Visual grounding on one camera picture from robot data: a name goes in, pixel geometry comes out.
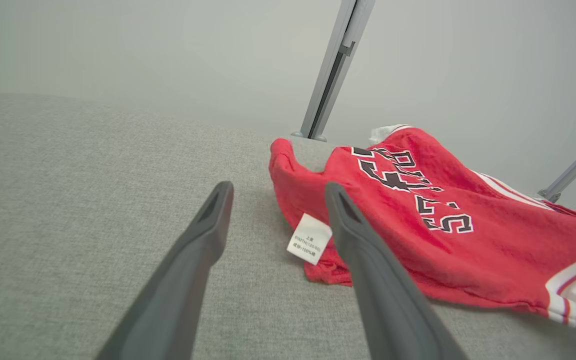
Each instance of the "garment label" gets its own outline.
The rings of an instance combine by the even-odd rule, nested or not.
[[[332,230],[328,225],[304,213],[286,250],[310,264],[317,265],[330,237]]]

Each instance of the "clothing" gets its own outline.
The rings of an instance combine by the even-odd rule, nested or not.
[[[368,150],[336,148],[321,173],[301,166],[286,139],[270,152],[277,201],[293,229],[304,213],[328,224],[324,187],[339,183],[426,296],[576,325],[573,210],[469,170],[407,125]],[[333,241],[304,270],[311,281],[352,285]]]

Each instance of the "red fabric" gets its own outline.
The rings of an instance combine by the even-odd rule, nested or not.
[[[576,212],[469,170],[420,129],[396,130],[370,150],[338,147],[315,173],[277,139],[269,171],[290,226],[303,213],[329,223],[324,188],[339,183],[426,296],[548,316],[546,282],[576,262]],[[311,281],[352,285],[334,241],[304,271]]]

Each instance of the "gray tablecloth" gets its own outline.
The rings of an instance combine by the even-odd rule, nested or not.
[[[90,359],[221,180],[235,187],[195,359],[365,359],[353,290],[306,280],[268,175],[273,136],[0,95],[0,359]],[[322,169],[327,143],[293,138]],[[473,359],[576,359],[576,328],[435,303]]]

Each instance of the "red garment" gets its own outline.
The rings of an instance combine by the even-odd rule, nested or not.
[[[324,188],[339,183],[426,296],[576,324],[573,210],[469,170],[414,127],[369,150],[338,147],[321,173],[301,166],[286,139],[270,152],[279,208],[293,229],[303,213],[328,224]],[[352,285],[334,241],[304,270],[311,281]]]

